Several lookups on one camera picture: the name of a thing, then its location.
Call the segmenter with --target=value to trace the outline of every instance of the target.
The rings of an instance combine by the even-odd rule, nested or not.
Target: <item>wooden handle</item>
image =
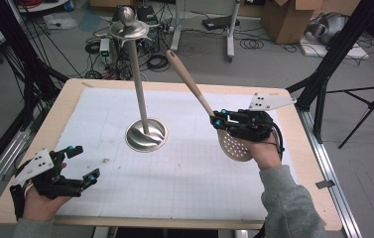
[[[181,60],[177,57],[177,55],[175,55],[175,53],[172,51],[166,51],[166,57],[168,58],[171,65],[175,68],[175,71],[177,72],[177,74],[180,76],[183,82],[187,85],[189,90],[193,93],[193,95],[195,95],[196,99],[198,99],[202,107],[204,107],[208,115],[214,116],[214,113],[211,110],[211,107],[208,105],[204,96],[202,96],[202,93],[199,90],[199,88],[196,86],[195,81],[192,79],[186,67],[181,62]]]

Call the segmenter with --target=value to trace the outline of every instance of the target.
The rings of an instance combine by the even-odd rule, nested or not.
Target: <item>wooden table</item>
[[[78,98],[86,87],[133,89],[133,81],[107,81],[92,79],[69,80],[56,103],[51,109],[44,124],[28,149],[24,161],[41,148],[53,149],[63,131],[68,118],[74,110]],[[188,91],[183,83],[143,82],[145,90]],[[279,88],[258,88],[221,85],[199,85],[203,93],[249,94],[256,91],[262,94],[278,94],[289,96],[289,92]],[[312,195],[316,211],[325,222],[329,231],[340,230],[342,227],[336,208],[327,188],[318,189],[316,182],[322,181],[316,158],[304,131],[302,123],[293,105],[277,109],[277,115],[282,125],[282,133],[288,142],[289,152],[294,163],[300,183]],[[15,223],[14,206],[8,187],[0,197],[0,223]],[[259,229],[262,224],[246,221],[203,221],[190,219],[148,219],[148,218],[114,218],[114,217],[75,217],[57,216],[56,224],[66,225],[94,225],[94,226],[137,226],[137,227],[167,227],[167,228],[208,228],[208,229]]]

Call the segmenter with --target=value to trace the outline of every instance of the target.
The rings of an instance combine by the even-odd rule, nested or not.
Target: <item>tripod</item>
[[[341,145],[338,147],[338,149],[341,149],[344,144],[350,139],[351,136],[353,136],[353,134],[356,132],[357,129],[359,129],[359,127],[362,125],[362,123],[368,118],[368,116],[373,112],[374,110],[374,100],[372,102],[368,101],[368,100],[365,100],[353,93],[351,93],[352,91],[362,91],[362,90],[370,90],[370,89],[374,89],[374,87],[360,87],[360,88],[353,88],[353,89],[344,89],[344,90],[336,90],[336,91],[328,91],[327,93],[335,93],[335,92],[345,92],[347,94],[349,94],[350,96],[366,103],[368,105],[368,109],[369,111],[366,113],[365,116],[363,116],[363,118],[359,121],[359,123],[357,123],[356,127],[353,129],[353,131],[350,132],[350,134],[347,136],[347,138],[341,143]]]

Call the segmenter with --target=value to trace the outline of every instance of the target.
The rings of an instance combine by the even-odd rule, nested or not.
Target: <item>forearm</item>
[[[53,222],[19,219],[13,238],[50,238]]]
[[[268,211],[267,237],[325,237],[310,193],[295,184],[288,166],[261,171],[260,176],[265,187],[262,201]]]

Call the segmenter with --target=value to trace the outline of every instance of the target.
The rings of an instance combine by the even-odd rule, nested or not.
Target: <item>person's left hand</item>
[[[39,195],[35,187],[32,186],[26,192],[25,210],[23,219],[33,221],[51,221],[60,207],[71,199],[70,196],[58,196],[55,199],[49,199]]]

